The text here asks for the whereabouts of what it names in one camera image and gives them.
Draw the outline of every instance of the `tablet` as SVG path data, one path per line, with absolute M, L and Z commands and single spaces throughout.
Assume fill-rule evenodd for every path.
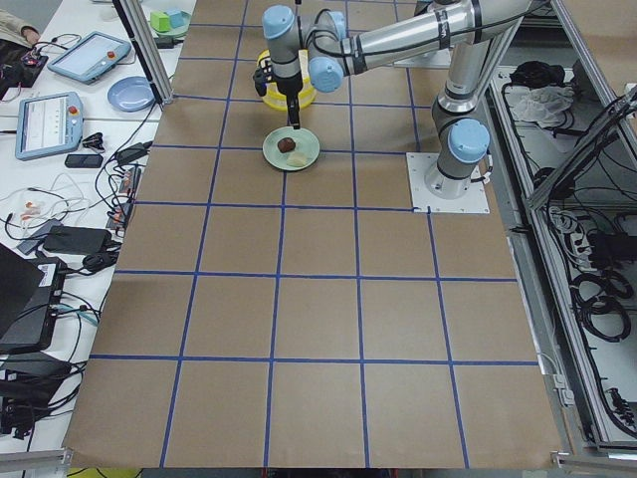
M 74 92 L 20 102 L 16 157 L 36 157 L 75 151 L 82 140 L 82 102 Z
M 85 84 L 92 83 L 130 52 L 130 43 L 106 33 L 92 32 L 49 63 L 49 70 Z

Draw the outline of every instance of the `yellow bowl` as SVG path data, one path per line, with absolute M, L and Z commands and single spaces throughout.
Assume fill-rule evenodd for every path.
M 270 56 L 270 51 L 266 50 L 261 55 L 257 63 Z M 300 50 L 299 59 L 301 60 L 301 75 L 303 77 L 303 89 L 299 92 L 299 107 L 301 109 L 308 107 L 317 97 L 317 90 L 312 86 L 310 81 L 310 75 L 308 73 L 308 51 Z M 286 96 L 282 95 L 277 89 L 275 83 L 268 83 L 266 88 L 266 95 L 261 97 L 263 103 L 270 108 L 277 110 L 278 112 L 286 112 L 288 110 L 288 104 L 286 103 Z

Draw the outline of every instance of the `laptop screen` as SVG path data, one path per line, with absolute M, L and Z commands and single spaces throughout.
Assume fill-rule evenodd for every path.
M 0 337 L 20 317 L 44 273 L 0 243 Z

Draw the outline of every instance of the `blue lid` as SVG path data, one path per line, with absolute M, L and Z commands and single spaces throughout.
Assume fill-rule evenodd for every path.
M 295 14 L 290 7 L 275 5 L 264 12 L 262 22 L 266 40 L 274 40 L 288 33 L 295 23 Z
M 451 127 L 449 150 L 459 161 L 473 164 L 487 153 L 490 140 L 489 130 L 479 121 L 461 119 Z
M 347 28 L 345 27 L 345 16 L 342 12 L 327 12 L 331 17 L 331 20 L 334 22 L 336 26 L 336 33 L 338 34 L 338 39 L 342 40 L 347 36 Z
M 310 81 L 323 93 L 331 93 L 340 87 L 343 78 L 338 62 L 328 57 L 314 57 L 309 63 Z

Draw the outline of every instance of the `blue block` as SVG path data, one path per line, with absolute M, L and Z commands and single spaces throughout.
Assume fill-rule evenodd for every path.
M 178 8 L 171 8 L 170 10 L 166 10 L 164 13 L 168 15 L 170 26 L 172 28 L 179 28 L 184 25 L 183 15 L 181 14 L 181 10 Z

